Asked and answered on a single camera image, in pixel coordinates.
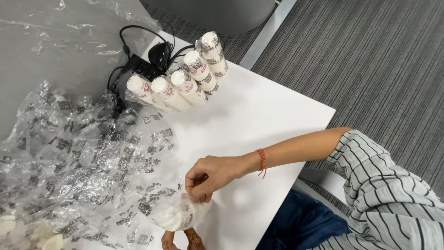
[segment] metal strip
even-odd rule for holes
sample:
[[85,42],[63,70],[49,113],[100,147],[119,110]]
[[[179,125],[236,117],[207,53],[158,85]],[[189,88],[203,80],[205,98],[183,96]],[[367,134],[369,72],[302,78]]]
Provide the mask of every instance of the metal strip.
[[297,0],[282,0],[281,3],[276,7],[271,17],[268,19],[264,28],[261,30],[259,35],[256,37],[250,48],[245,53],[240,66],[251,70],[256,61],[264,52],[268,43],[271,41],[276,31],[279,29],[284,19],[290,13],[291,9],[295,5]]

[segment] gray floor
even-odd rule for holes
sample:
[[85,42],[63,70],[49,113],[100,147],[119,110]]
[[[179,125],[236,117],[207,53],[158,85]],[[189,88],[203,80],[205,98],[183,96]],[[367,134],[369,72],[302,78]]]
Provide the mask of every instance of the gray floor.
[[[144,6],[188,42],[206,32]],[[298,0],[252,71],[335,108],[330,127],[367,134],[442,197],[443,12],[442,0]],[[223,36],[226,57],[238,63],[259,31]]]

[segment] hand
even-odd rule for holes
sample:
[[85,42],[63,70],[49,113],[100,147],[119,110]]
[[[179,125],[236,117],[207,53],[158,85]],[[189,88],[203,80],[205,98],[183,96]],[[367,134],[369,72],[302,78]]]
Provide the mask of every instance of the hand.
[[185,189],[192,201],[209,203],[214,191],[260,168],[261,157],[257,152],[237,157],[207,156],[188,171]]
[[[197,235],[196,231],[192,228],[184,231],[186,238],[188,239],[188,247],[186,250],[205,250],[202,239]],[[163,250],[179,250],[173,243],[174,232],[165,231],[162,236],[162,249]]]

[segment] wrist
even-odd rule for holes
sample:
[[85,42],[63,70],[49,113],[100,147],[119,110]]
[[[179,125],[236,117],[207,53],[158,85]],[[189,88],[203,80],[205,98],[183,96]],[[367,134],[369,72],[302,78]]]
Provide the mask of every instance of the wrist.
[[241,155],[239,159],[241,160],[241,169],[239,177],[236,178],[241,178],[249,173],[261,170],[261,156],[258,152],[254,151]]

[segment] striped shirt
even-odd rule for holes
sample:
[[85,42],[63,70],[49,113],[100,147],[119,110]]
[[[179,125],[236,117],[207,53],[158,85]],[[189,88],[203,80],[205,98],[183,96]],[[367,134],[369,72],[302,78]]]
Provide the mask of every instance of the striped shirt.
[[442,250],[444,204],[420,177],[357,130],[346,132],[327,161],[345,176],[352,233],[316,250]]

